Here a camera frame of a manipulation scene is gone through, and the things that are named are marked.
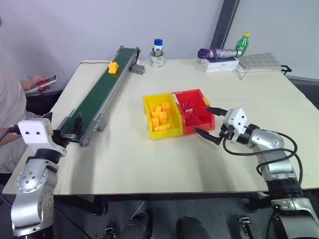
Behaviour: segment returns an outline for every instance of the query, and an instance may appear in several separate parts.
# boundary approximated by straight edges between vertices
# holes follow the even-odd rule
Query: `blue bottle cap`
[[[154,45],[155,46],[163,46],[163,40],[162,39],[155,39]]]

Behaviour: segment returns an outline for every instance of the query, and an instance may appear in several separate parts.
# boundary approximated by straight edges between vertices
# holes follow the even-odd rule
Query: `green bottle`
[[[238,51],[241,51],[242,52],[241,55],[244,55],[244,53],[245,53],[245,51],[246,51],[246,49],[248,47],[248,44],[249,44],[248,37],[249,36],[250,36],[250,33],[249,32],[245,32],[243,37],[239,41],[237,41],[235,49],[238,50]]]

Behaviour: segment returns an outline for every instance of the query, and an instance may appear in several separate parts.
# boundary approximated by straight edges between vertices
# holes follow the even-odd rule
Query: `green conveyor belt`
[[[114,61],[119,64],[117,73],[114,75],[109,74],[108,69],[103,73],[102,77],[95,84],[87,97],[83,100],[83,102],[79,105],[73,115],[65,123],[65,125],[61,129],[61,133],[72,132],[74,120],[79,113],[81,113],[83,116],[83,126],[80,136],[85,133],[95,114],[98,112],[101,105],[103,104],[104,99],[108,96],[118,77],[121,75],[125,66],[130,61],[134,51],[135,49],[133,48],[123,48],[119,52],[119,54],[114,59]]]

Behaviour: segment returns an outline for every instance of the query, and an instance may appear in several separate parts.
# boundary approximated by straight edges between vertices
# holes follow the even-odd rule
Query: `conveyor belt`
[[[119,64],[117,73],[109,74],[108,69],[103,73],[79,107],[61,123],[59,127],[61,134],[72,132],[74,120],[79,113],[83,117],[82,132],[80,140],[78,140],[81,146],[87,147],[89,145],[95,131],[104,130],[106,122],[103,113],[128,69],[135,64],[138,54],[138,48],[120,47],[113,60]]]

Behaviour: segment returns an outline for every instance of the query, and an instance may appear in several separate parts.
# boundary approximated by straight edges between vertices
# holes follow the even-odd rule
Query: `smartphone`
[[[40,81],[30,85],[29,90],[26,93],[32,93],[39,90],[41,87],[49,86],[54,84],[57,81],[57,76],[53,75],[44,79],[44,81]]]

